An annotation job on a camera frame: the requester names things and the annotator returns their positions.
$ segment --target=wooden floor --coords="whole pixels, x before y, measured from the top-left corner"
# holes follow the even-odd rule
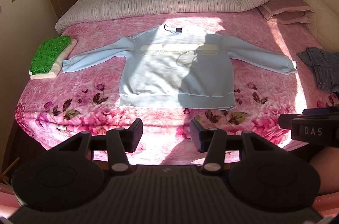
[[[16,168],[21,166],[22,164],[36,158],[41,153],[45,151],[43,146],[28,136],[20,126],[16,125],[15,130],[12,131],[13,135],[11,135],[12,144],[7,147],[5,152],[5,159],[4,165],[2,167],[2,171],[7,168],[9,164],[11,164],[17,157],[20,158],[19,162],[9,171],[7,176],[11,179]],[[323,147],[316,146],[312,144],[308,144],[304,147],[298,148],[291,153],[295,154],[299,158],[303,159],[306,162],[309,162],[310,159],[318,153]],[[98,166],[102,169],[108,169],[108,162],[105,161],[94,161]],[[235,163],[228,163],[225,164],[225,169],[230,169],[237,164]]]

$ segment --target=pink bedspread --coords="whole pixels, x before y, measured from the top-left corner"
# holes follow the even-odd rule
[[[16,108],[18,124],[49,149],[75,133],[86,130],[102,135],[141,118],[144,133],[137,151],[128,154],[131,164],[188,164],[201,163],[205,155],[198,153],[190,140],[192,118],[206,128],[218,127],[233,135],[251,130],[283,147],[290,142],[290,133],[278,126],[280,114],[338,103],[335,95],[316,88],[313,74],[296,56],[306,46],[321,47],[320,44],[303,25],[271,25],[257,9],[242,13],[160,14],[73,25],[64,32],[78,41],[69,57],[162,23],[174,27],[198,25],[284,53],[297,62],[298,73],[282,75],[232,60],[236,109],[118,107],[125,58],[113,58],[75,73],[59,74],[56,79],[29,81]],[[67,126],[67,130],[59,130],[58,125]],[[103,151],[96,152],[94,158],[107,160]],[[236,151],[226,155],[226,162],[238,159]]]

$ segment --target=person's skin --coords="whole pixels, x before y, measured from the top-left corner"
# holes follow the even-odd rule
[[[319,195],[339,191],[339,148],[325,147],[310,161],[320,175]]]

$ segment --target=green folded clothing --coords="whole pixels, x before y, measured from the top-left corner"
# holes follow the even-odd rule
[[[70,42],[69,36],[60,36],[44,41],[32,59],[29,69],[32,75],[48,73],[59,54]]]

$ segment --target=cream padded headboard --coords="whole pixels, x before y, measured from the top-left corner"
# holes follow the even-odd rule
[[[339,17],[320,0],[304,0],[314,13],[307,28],[312,36],[329,52],[339,52]]]

